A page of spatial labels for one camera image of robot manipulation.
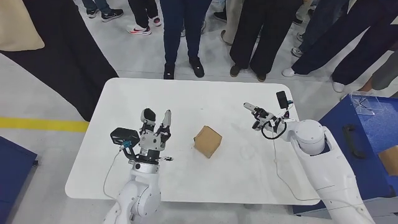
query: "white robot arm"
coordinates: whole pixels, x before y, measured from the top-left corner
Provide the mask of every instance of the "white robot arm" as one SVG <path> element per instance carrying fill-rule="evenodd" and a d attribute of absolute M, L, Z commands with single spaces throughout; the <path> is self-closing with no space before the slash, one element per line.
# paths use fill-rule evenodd
<path fill-rule="evenodd" d="M 256 119 L 252 128 L 261 131 L 267 139 L 282 138 L 291 142 L 312 187 L 335 223 L 374 223 L 362 201 L 354 172 L 329 129 L 314 120 L 289 119 L 288 105 L 293 102 L 286 100 L 284 92 L 278 94 L 282 112 L 277 116 L 244 104 Z M 277 136 L 267 137 L 264 130 Z"/>

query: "blue platform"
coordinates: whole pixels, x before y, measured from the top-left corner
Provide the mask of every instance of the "blue platform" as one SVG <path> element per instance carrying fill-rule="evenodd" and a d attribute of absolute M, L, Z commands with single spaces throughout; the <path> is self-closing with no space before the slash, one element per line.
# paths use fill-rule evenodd
<path fill-rule="evenodd" d="M 398 177 L 388 175 L 378 153 L 398 144 L 398 99 L 369 97 L 368 100 L 379 106 L 373 116 L 357 114 L 356 104 L 347 96 L 319 122 L 334 135 L 353 168 L 363 200 L 396 197 Z M 343 131 L 347 127 L 351 129 L 350 139 Z M 313 206 L 295 205 L 293 212 L 300 214 L 322 208 L 325 208 L 322 202 Z"/>

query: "white cable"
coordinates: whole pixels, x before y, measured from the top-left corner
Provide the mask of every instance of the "white cable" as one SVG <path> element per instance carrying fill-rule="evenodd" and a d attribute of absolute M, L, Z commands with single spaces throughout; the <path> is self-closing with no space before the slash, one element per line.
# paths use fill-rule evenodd
<path fill-rule="evenodd" d="M 278 178 L 283 181 L 283 183 L 289 188 L 290 192 L 292 193 L 293 197 L 301 202 L 307 202 L 307 201 L 312 201 L 312 200 L 322 200 L 320 198 L 310 198 L 310 199 L 301 199 L 296 197 L 296 195 L 294 194 L 292 188 L 290 187 L 290 185 L 279 175 L 278 173 L 278 162 L 277 162 L 277 155 L 276 155 L 276 146 L 275 146 L 275 140 L 273 140 L 274 142 L 274 154 L 275 154 L 275 167 L 276 167 L 276 175 L 278 176 Z M 359 207 L 356 207 L 348 202 L 345 202 L 344 200 L 337 200 L 337 199 L 323 199 L 323 200 L 329 200 L 329 201 L 335 201 L 335 202 L 341 202 L 341 203 L 345 203 L 347 205 L 349 205 L 350 207 L 353 207 L 360 215 L 362 215 L 369 223 L 374 224 L 374 222 L 372 220 L 370 220 L 364 213 L 359 211 Z"/>

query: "yellow floor line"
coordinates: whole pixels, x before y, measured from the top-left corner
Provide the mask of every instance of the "yellow floor line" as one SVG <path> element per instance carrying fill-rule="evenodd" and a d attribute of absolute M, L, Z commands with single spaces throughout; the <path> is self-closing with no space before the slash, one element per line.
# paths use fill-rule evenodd
<path fill-rule="evenodd" d="M 86 121 L 67 121 L 49 119 L 24 119 L 0 117 L 0 128 L 34 129 L 44 131 L 71 131 L 84 133 L 87 130 Z"/>

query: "white sneaker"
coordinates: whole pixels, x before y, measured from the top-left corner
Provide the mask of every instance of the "white sneaker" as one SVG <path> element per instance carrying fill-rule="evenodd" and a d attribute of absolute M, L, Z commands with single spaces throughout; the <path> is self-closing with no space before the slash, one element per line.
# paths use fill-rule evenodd
<path fill-rule="evenodd" d="M 300 58 L 303 55 L 303 52 L 299 48 L 296 48 L 296 47 L 292 48 L 290 53 L 292 53 L 292 55 L 294 55 L 295 57 L 298 57 L 298 58 Z"/>
<path fill-rule="evenodd" d="M 300 42 L 303 42 L 303 41 L 304 41 L 304 39 L 303 39 L 303 34 L 300 34 L 300 33 L 298 32 L 297 35 L 296 35 L 296 37 L 297 37 L 297 40 L 299 40 Z"/>
<path fill-rule="evenodd" d="M 282 71 L 282 75 L 284 77 L 293 77 L 296 73 L 293 71 L 292 68 L 286 68 L 284 71 Z"/>
<path fill-rule="evenodd" d="M 338 93 L 341 93 L 342 91 L 344 91 L 344 87 L 346 86 L 346 85 L 338 83 L 338 82 L 333 82 L 332 85 L 333 85 L 333 89 Z"/>
<path fill-rule="evenodd" d="M 152 31 L 150 30 L 150 27 L 142 28 L 139 25 L 136 26 L 127 26 L 126 29 L 130 34 L 133 35 L 151 35 Z"/>
<path fill-rule="evenodd" d="M 162 25 L 162 21 L 160 20 L 160 17 L 158 17 L 158 16 L 151 18 L 151 20 L 156 27 L 159 27 Z"/>

